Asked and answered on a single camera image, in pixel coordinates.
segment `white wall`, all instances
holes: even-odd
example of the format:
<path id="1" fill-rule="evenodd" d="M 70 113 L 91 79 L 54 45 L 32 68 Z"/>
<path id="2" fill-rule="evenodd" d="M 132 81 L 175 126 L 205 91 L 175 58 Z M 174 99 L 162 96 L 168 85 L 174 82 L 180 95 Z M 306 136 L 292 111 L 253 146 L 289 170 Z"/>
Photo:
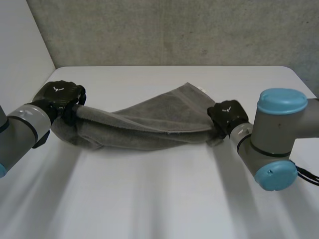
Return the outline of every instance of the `white wall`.
<path id="1" fill-rule="evenodd" d="M 27 103 L 55 70 L 25 0 L 0 0 L 0 105 Z"/>

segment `white table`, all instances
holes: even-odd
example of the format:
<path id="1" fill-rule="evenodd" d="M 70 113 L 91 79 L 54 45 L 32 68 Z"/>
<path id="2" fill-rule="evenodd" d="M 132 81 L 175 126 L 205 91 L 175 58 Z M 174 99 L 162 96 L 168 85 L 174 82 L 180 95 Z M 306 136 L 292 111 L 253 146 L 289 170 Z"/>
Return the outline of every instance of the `white table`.
<path id="1" fill-rule="evenodd" d="M 86 105 L 110 112 L 190 82 L 217 102 L 237 99 L 251 122 L 264 89 L 314 97 L 285 67 L 65 67 L 49 80 L 83 85 Z M 291 159 L 319 174 L 318 146 L 319 139 L 297 140 Z M 319 237 L 319 188 L 298 179 L 282 192 L 262 190 L 228 140 L 92 152 L 51 134 L 0 179 L 0 189 L 1 239 Z"/>

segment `cloth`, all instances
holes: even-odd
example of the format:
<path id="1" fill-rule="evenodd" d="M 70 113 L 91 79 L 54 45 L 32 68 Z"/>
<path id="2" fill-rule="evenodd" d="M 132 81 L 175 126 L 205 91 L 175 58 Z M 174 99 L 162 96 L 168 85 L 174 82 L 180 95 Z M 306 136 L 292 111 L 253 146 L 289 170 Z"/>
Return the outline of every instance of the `cloth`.
<path id="1" fill-rule="evenodd" d="M 215 102 L 197 87 L 185 85 L 124 110 L 109 113 L 75 105 L 76 124 L 62 119 L 52 131 L 63 141 L 84 148 L 114 146 L 157 150 L 217 137 L 207 108 Z"/>

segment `gray towel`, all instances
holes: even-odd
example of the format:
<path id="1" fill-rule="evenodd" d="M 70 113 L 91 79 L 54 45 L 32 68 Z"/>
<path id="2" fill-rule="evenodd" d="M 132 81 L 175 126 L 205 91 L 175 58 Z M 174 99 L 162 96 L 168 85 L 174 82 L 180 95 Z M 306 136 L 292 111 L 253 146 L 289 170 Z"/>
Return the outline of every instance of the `gray towel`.
<path id="1" fill-rule="evenodd" d="M 207 115 L 207 108 L 214 104 L 208 95 L 186 83 L 113 113 L 75 105 L 76 124 L 68 126 L 57 119 L 51 129 L 61 140 L 90 149 L 164 149 L 215 140 L 217 133 Z"/>

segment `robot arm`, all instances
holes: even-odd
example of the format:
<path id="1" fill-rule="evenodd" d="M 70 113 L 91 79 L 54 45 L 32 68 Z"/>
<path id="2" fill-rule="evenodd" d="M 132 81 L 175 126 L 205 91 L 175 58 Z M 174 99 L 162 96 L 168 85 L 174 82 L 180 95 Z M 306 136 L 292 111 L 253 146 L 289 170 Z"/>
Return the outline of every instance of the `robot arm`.
<path id="1" fill-rule="evenodd" d="M 289 160 L 297 138 L 319 137 L 319 100 L 292 89 L 268 89 L 261 93 L 257 103 L 255 123 L 252 125 L 237 101 L 217 103 L 208 109 L 208 115 L 237 149 L 239 156 L 267 191 L 283 190 L 302 172 Z"/>
<path id="2" fill-rule="evenodd" d="M 0 107 L 0 177 L 31 149 L 43 145 L 57 117 L 75 123 L 72 107 L 85 103 L 85 89 L 72 82 L 49 82 L 31 103 L 5 115 Z"/>

